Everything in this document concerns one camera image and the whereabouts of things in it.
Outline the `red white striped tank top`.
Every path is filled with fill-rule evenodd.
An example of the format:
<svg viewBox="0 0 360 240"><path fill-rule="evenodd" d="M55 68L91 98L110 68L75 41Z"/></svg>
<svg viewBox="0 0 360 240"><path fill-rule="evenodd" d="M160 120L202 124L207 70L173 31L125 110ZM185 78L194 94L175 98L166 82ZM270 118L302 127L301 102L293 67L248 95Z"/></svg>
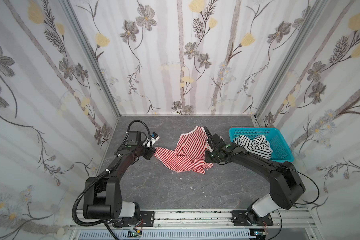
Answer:
<svg viewBox="0 0 360 240"><path fill-rule="evenodd" d="M189 133L181 134L174 150L157 147L155 158L168 169L177 173L193 171L205 174L213 164L205 160L205 152L209 151L207 134L203 127L195 127Z"/></svg>

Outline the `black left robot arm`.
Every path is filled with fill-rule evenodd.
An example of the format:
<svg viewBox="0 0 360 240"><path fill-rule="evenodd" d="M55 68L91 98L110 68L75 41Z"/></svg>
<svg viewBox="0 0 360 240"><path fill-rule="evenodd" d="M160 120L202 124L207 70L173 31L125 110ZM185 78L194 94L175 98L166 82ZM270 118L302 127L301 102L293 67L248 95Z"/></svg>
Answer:
<svg viewBox="0 0 360 240"><path fill-rule="evenodd" d="M94 220L91 225L122 219L130 224L141 220L137 203L125 202L120 182L127 169L141 157L150 160L156 149L142 145L125 145L115 152L115 159L97 177L88 178L79 198L83 201L83 217Z"/></svg>

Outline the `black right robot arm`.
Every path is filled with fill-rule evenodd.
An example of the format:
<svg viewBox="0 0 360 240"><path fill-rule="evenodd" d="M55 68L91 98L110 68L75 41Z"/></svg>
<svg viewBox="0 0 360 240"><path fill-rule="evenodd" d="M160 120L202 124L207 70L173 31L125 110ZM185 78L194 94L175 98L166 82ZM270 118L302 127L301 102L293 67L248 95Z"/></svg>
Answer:
<svg viewBox="0 0 360 240"><path fill-rule="evenodd" d="M250 153L238 144L225 143L217 134L212 135L205 128L208 146L211 151L205 151L206 163L238 164L267 180L270 193L254 201L246 210L244 222L250 226L262 223L271 212L289 210L305 193L306 188L290 162L278 163Z"/></svg>

